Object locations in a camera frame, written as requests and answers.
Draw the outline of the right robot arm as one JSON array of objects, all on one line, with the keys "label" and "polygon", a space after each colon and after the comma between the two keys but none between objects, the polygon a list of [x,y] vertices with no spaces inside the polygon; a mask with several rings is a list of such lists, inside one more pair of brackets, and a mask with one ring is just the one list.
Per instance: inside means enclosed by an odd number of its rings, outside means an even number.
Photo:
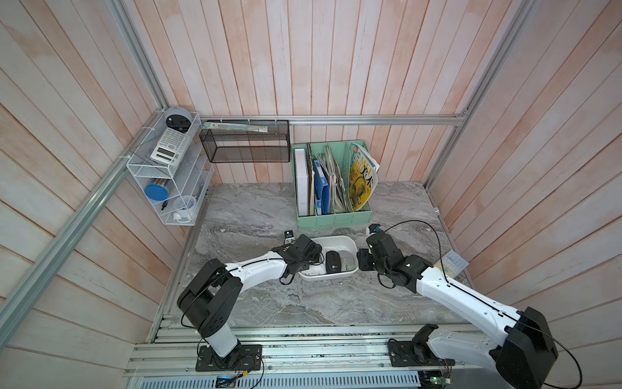
[{"label": "right robot arm", "polygon": [[369,226],[367,246],[357,253],[362,271],[430,298],[476,326],[481,335],[426,324],[411,341],[389,340],[392,366],[441,366],[449,361],[496,371],[514,388],[541,388],[558,351],[545,317],[494,301],[460,285],[427,259],[398,249],[392,236]]}]

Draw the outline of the small black Lecoo mouse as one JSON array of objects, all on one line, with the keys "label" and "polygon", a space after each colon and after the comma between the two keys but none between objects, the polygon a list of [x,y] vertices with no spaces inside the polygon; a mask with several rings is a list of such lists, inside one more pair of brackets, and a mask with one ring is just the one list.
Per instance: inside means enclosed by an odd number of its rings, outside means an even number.
[{"label": "small black Lecoo mouse", "polygon": [[341,272],[341,259],[338,251],[327,251],[325,256],[325,266],[327,274],[336,274]]}]

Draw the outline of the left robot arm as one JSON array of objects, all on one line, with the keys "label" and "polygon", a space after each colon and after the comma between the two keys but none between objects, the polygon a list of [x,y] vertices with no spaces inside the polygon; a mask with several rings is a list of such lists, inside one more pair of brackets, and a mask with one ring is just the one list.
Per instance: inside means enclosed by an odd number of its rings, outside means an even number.
[{"label": "left robot arm", "polygon": [[292,280],[298,272],[319,265],[322,258],[322,246],[301,235],[237,264],[211,259],[178,298],[181,325],[195,329],[219,358],[229,358],[240,345],[228,326],[238,296],[270,280]]}]

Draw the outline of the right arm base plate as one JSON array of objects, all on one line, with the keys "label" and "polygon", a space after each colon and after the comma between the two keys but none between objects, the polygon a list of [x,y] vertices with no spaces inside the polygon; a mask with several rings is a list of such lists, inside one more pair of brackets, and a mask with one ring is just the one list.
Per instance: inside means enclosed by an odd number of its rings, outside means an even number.
[{"label": "right arm base plate", "polygon": [[398,341],[390,338],[386,345],[391,365],[393,367],[454,366],[454,359],[438,358],[427,344],[429,337],[437,329],[436,324],[425,324],[411,340]]}]

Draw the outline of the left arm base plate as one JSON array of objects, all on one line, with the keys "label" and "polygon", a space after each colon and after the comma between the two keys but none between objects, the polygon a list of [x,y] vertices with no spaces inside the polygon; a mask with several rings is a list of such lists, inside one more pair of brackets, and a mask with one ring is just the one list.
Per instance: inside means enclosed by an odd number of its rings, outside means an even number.
[{"label": "left arm base plate", "polygon": [[195,370],[214,371],[257,371],[262,369],[262,345],[237,345],[226,357],[220,357],[211,347],[199,349]]}]

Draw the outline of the white plastic storage box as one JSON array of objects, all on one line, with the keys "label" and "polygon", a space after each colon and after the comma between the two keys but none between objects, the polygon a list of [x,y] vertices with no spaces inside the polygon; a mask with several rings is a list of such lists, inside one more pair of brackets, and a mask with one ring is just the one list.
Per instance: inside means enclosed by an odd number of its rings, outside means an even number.
[{"label": "white plastic storage box", "polygon": [[320,264],[299,272],[303,280],[320,281],[350,277],[359,270],[357,248],[347,236],[312,238],[322,248]]}]

